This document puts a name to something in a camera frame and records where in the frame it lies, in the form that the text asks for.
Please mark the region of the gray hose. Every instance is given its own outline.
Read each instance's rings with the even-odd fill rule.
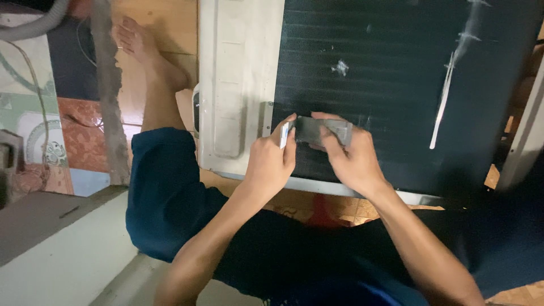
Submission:
[[[0,28],[0,40],[16,41],[42,36],[60,24],[70,0],[56,0],[53,6],[44,16],[17,27]]]

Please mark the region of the bare foot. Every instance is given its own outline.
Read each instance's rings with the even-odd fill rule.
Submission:
[[[187,88],[185,71],[160,55],[153,35],[136,20],[124,16],[122,24],[114,26],[113,38],[125,53],[142,64],[146,76],[162,78],[175,91]]]

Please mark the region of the white wall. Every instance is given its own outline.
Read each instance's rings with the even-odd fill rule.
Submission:
[[[136,256],[128,192],[0,267],[1,306],[87,306]]]
[[[169,264],[139,254],[90,306],[151,306],[155,288]],[[260,299],[241,294],[220,281],[211,280],[196,301],[197,306],[261,306]]]

